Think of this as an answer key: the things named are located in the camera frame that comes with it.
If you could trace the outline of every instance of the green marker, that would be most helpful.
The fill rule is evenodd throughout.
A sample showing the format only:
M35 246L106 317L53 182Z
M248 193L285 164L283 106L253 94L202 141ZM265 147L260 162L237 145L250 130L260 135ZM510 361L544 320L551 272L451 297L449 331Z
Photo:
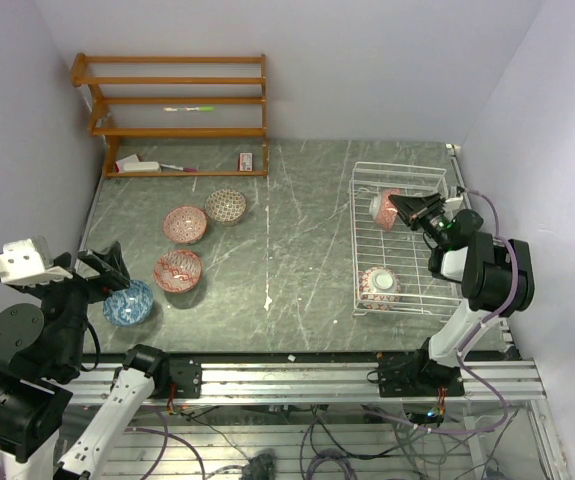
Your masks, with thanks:
M182 110L184 112L213 112L214 107L165 107L163 110L166 112L177 112L178 110Z
M186 112L213 112L214 107L185 107Z

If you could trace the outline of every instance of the marble tabletop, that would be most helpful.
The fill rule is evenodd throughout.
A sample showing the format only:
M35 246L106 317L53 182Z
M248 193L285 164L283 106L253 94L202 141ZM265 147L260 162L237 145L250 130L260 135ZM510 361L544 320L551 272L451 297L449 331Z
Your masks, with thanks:
M253 143L179 143L158 140L121 146L119 158L138 153L201 169L234 169L239 152L261 158ZM442 167L456 183L444 144L377 141L288 141L270 145L270 174L262 177L131 178L106 180L91 212L86 248L118 240L133 279L154 293L149 317L116 327L92 305L103 352L136 343L169 352L299 352L412 350L443 325L436 317L402 313L353 315L348 186L358 161ZM247 199L243 220L209 224L196 244L182 247L162 231L180 205L203 208L214 190L233 188ZM167 294L154 283L156 260L187 248L203 263L193 290ZM500 329L477 349L502 350ZM93 351L91 341L85 351Z

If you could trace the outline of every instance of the wooden shelf board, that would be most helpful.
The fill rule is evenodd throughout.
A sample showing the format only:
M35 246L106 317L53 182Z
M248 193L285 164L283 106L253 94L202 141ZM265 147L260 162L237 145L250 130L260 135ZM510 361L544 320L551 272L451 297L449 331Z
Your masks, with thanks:
M105 105L262 105L262 97L109 97Z
M215 176L232 176L232 177L263 177L267 172L256 170L252 172L238 172L238 171L221 171L221 172L132 172L132 173L117 173L109 172L105 176L107 178L123 178L123 177L215 177Z
M265 137L260 128L94 128L92 135L115 137L244 138Z
M262 63L259 57L87 56L88 63Z
M262 77L76 77L77 85L264 85Z

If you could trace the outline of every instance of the white wall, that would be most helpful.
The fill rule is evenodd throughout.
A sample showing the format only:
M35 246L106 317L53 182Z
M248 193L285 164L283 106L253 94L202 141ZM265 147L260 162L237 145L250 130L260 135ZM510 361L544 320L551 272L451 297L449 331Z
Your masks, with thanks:
M36 234L76 250L100 152L67 75L34 3L0 0L0 251ZM0 311L27 301L0 285Z
M468 184L531 244L536 295L512 322L575 473L575 0L548 0L465 141Z
M541 0L36 0L79 52L268 55L274 137L461 143Z

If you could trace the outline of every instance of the wooden shelf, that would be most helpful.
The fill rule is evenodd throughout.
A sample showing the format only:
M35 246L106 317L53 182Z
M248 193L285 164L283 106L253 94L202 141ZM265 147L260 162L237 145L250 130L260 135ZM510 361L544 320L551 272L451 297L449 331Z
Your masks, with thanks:
M263 138L264 128L94 128L92 135L148 138Z
M262 97L110 97L105 105L262 105Z
M196 76L96 76L93 73L93 64L141 64L141 65L182 65L182 64L218 64L240 65L256 64L259 66L259 76L240 77L196 77ZM211 175L240 175L240 176L267 176L269 169L269 149L267 146L267 83L265 75L265 55L251 57L179 57L179 56L86 56L83 53L76 55L70 70L72 85L80 87L87 85L92 95L93 107L89 118L87 130L91 135L104 135L107 143L103 175L114 177L186 177ZM178 97L146 97L140 96L138 90L135 96L106 97L101 85L226 85L259 86L260 95L257 97L245 96L178 96ZM116 125L112 105L258 105L262 112L262 124L257 127L120 127ZM161 172L161 173L131 173L118 174L114 171L116 155L122 137L155 137L155 138L260 138L263 141L263 168L253 172Z

